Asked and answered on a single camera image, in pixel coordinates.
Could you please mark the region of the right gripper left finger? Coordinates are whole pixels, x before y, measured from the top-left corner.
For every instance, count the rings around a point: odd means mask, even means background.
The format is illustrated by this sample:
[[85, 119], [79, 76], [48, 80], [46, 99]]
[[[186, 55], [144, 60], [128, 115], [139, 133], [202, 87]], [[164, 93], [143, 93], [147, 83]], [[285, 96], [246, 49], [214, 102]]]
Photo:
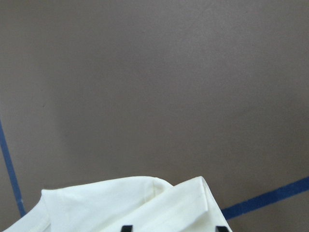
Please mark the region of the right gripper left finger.
[[123, 225], [121, 227], [121, 232], [133, 232], [133, 226], [132, 225]]

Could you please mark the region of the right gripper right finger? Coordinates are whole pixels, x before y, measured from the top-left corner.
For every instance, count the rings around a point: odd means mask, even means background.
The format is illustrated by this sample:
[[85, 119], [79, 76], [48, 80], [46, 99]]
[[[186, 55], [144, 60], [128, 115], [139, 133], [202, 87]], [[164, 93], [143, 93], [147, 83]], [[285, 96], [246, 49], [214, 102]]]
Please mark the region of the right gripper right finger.
[[229, 228], [226, 226], [216, 226], [216, 232], [229, 232]]

